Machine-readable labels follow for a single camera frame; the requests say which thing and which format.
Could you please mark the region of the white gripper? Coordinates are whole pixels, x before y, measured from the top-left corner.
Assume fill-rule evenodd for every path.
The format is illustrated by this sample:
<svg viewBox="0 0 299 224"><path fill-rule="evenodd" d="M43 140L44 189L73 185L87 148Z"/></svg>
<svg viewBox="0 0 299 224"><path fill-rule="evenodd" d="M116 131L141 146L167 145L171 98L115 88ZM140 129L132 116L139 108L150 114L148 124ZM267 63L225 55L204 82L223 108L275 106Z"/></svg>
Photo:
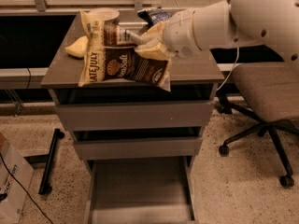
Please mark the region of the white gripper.
<svg viewBox="0 0 299 224"><path fill-rule="evenodd" d="M176 55L181 59L198 55L201 50L194 36L193 8L175 13L168 21L159 21L145 32L142 44L135 48L135 52L145 59L167 61ZM157 44L148 46L150 41L158 40Z"/></svg>

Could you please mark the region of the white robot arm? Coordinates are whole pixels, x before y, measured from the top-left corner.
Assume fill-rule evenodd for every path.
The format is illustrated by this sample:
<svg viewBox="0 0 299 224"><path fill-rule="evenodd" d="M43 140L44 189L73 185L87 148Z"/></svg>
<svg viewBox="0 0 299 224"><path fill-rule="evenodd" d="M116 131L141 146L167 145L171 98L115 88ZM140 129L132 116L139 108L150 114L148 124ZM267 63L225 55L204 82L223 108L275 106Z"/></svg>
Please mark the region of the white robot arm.
<svg viewBox="0 0 299 224"><path fill-rule="evenodd" d="M142 57L191 58L203 50L265 45L299 72L299 0L227 0L181 10L142 35Z"/></svg>

